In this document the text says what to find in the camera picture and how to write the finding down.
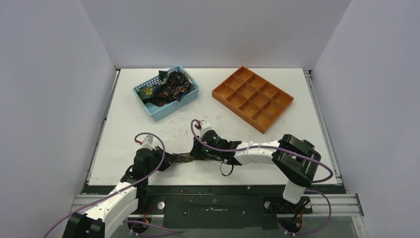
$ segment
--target white table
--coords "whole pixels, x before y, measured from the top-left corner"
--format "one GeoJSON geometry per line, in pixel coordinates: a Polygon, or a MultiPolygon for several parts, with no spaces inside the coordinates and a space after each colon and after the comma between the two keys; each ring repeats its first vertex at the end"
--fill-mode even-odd
{"type": "MultiPolygon", "coordinates": [[[[302,69],[251,69],[295,98],[265,134],[261,134],[211,96],[211,91],[231,75],[235,68],[186,70],[200,85],[198,99],[159,121],[153,121],[132,92],[133,87],[156,76],[158,69],[121,70],[91,167],[89,185],[116,185],[119,182],[125,170],[133,164],[134,155],[139,149],[133,138],[142,131],[158,135],[169,153],[190,152],[193,146],[190,131],[192,119],[205,119],[220,137],[227,140],[269,142],[281,139],[283,134],[292,134],[315,145],[322,156],[321,162],[333,169],[302,69]]],[[[173,164],[166,171],[152,175],[149,185],[273,185],[287,182],[287,177],[273,165],[235,166],[232,175],[228,177],[220,174],[219,165],[215,161],[173,164]]],[[[226,166],[224,172],[228,173],[229,169],[226,166]]],[[[327,175],[328,172],[319,167],[315,179],[327,175]]],[[[337,184],[337,181],[332,177],[322,184],[337,184]]]]}

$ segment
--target red wire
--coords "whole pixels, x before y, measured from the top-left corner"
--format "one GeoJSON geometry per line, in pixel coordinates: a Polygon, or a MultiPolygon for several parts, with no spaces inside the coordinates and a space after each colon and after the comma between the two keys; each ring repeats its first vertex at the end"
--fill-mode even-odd
{"type": "Polygon", "coordinates": [[[303,217],[303,211],[301,211],[301,217],[299,218],[299,220],[297,221],[297,223],[299,223],[302,220],[303,217]]]}
{"type": "Polygon", "coordinates": [[[143,221],[146,221],[146,216],[152,211],[152,204],[149,203],[149,210],[144,214],[143,221]]]}

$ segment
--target black metal plate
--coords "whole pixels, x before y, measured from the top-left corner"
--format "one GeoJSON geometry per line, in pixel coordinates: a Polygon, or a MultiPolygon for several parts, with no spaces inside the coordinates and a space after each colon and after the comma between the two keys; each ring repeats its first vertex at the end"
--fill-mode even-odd
{"type": "MultiPolygon", "coordinates": [[[[85,185],[83,193],[108,194],[115,186],[85,185]]],[[[233,186],[147,186],[148,194],[264,194],[282,195],[285,185],[233,185],[233,186]]],[[[308,189],[320,191],[324,194],[346,194],[342,184],[312,185],[308,189]]]]}
{"type": "Polygon", "coordinates": [[[271,215],[265,215],[261,196],[173,195],[166,197],[163,226],[175,229],[278,229],[271,215]]]}

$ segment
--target patterned fabric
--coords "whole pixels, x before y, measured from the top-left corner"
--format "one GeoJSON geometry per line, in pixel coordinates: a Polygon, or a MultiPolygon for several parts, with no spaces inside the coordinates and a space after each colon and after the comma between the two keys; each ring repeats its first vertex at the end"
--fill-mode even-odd
{"type": "Polygon", "coordinates": [[[161,107],[175,100],[181,101],[182,97],[194,90],[194,85],[188,78],[177,71],[168,73],[159,70],[161,84],[144,86],[139,89],[138,95],[144,104],[152,103],[161,107]]]}

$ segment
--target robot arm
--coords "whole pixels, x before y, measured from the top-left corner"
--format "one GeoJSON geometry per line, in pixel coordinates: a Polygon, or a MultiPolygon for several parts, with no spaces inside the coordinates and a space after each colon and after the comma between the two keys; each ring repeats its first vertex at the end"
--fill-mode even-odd
{"type": "Polygon", "coordinates": [[[278,151],[276,148],[287,149],[316,161],[321,160],[321,155],[315,151],[314,145],[306,140],[299,140],[290,134],[284,135],[283,138],[277,141],[254,144],[253,142],[247,143],[222,139],[211,129],[211,125],[206,121],[201,121],[196,128],[200,131],[200,140],[211,147],[229,150],[246,148],[246,150],[219,152],[210,150],[195,140],[191,154],[195,153],[197,157],[224,161],[233,166],[249,163],[274,164],[289,179],[283,192],[283,198],[293,204],[297,204],[305,189],[311,186],[318,164],[296,158],[296,156],[278,151]]]}
{"type": "MultiPolygon", "coordinates": [[[[190,152],[191,156],[201,160],[217,160],[232,166],[242,166],[249,163],[274,164],[289,179],[283,192],[283,199],[291,204],[298,206],[305,189],[313,182],[317,164],[296,158],[296,156],[290,156],[276,149],[276,147],[284,148],[320,161],[321,156],[319,153],[314,150],[312,144],[305,140],[300,141],[294,136],[287,134],[278,141],[254,144],[252,142],[222,139],[211,129],[211,125],[204,120],[200,121],[196,128],[200,131],[199,139],[213,148],[243,150],[221,152],[209,149],[194,139],[194,146],[190,152]]],[[[146,136],[141,148],[136,152],[134,164],[128,168],[120,183],[110,194],[116,193],[120,189],[144,178],[159,165],[162,153],[163,151],[158,147],[157,141],[150,135],[146,136]]],[[[158,170],[164,171],[176,159],[175,155],[166,153],[164,162],[158,170]]],[[[136,210],[142,212],[142,209],[147,206],[147,185],[148,179],[145,179],[134,187],[98,203],[84,214],[76,213],[72,215],[68,220],[63,238],[109,238],[129,214],[136,210]]]]}

